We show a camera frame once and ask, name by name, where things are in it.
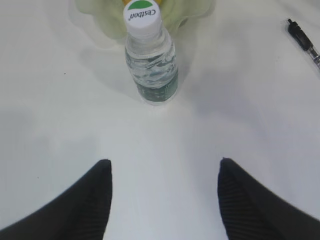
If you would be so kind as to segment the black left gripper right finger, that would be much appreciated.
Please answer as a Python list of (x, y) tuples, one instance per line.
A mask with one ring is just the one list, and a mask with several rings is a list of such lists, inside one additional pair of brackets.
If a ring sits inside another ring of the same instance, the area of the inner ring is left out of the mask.
[(318, 240), (320, 221), (283, 200), (231, 158), (220, 161), (217, 195), (230, 240)]

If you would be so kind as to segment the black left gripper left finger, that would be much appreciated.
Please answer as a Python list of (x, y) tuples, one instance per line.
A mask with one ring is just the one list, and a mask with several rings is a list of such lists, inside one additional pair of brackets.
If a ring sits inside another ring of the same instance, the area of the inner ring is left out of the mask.
[(98, 161), (54, 200), (0, 231), (2, 240), (102, 240), (112, 203), (112, 164)]

